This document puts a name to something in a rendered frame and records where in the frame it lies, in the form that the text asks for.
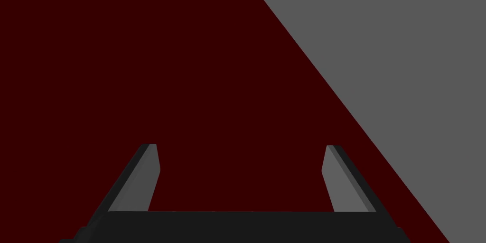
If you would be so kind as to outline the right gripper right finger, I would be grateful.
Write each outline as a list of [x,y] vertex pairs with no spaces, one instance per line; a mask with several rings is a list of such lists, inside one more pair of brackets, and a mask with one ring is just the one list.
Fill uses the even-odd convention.
[[376,211],[335,146],[326,146],[321,173],[333,211]]

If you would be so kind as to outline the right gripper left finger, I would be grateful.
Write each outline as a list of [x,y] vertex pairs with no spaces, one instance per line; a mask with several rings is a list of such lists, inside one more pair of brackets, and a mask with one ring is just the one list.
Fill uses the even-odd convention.
[[97,208],[97,212],[147,211],[160,175],[156,144],[142,144]]

